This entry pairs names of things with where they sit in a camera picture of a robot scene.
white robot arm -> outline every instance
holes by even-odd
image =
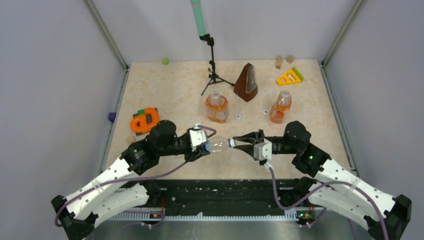
[[[293,196],[297,197],[291,201],[281,197],[286,206],[307,199],[311,204],[328,208],[353,220],[368,230],[376,240],[399,240],[411,219],[411,200],[404,195],[394,197],[369,185],[311,144],[310,138],[311,134],[298,121],[287,124],[284,136],[266,137],[259,130],[233,137],[248,143],[235,148],[250,154],[260,165],[270,169],[273,179],[274,171],[268,162],[272,155],[296,154],[292,164],[314,179],[301,178],[293,189]],[[287,210],[290,207],[281,205],[280,208]]]
[[[145,139],[131,144],[108,169],[84,187],[53,198],[56,226],[63,227],[70,240],[80,240],[110,217],[148,201],[157,201],[149,191],[149,182],[140,182],[153,178],[139,175],[156,166],[159,157],[184,155],[187,163],[210,154],[201,147],[208,141],[205,130],[195,125],[176,137],[176,129],[173,122],[160,121]],[[156,177],[164,177],[178,168]],[[128,182],[133,183],[130,188],[116,192]]]

clear plastic bottle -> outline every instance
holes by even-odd
[[[206,114],[207,117],[215,122],[223,123],[228,117],[228,100],[220,95],[219,92],[214,91],[210,94],[206,101]]]
[[[288,90],[279,93],[278,99],[271,108],[269,118],[273,123],[280,124],[284,120],[284,115],[292,106],[292,96]]]
[[[214,153],[222,153],[228,148],[234,148],[236,146],[234,139],[224,138],[222,136],[214,136],[208,139],[207,143],[203,144],[203,149]]]

white bottle cap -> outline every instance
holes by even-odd
[[[234,148],[236,146],[236,141],[234,141],[232,138],[228,139],[228,146],[230,148]]]

orange toy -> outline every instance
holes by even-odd
[[[151,122],[148,123],[147,115],[151,116]],[[134,133],[146,134],[160,121],[159,113],[156,109],[148,107],[144,109],[143,114],[134,117],[129,124]]]

metronome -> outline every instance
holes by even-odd
[[[255,67],[248,63],[244,66],[234,86],[234,93],[246,102],[258,94]]]

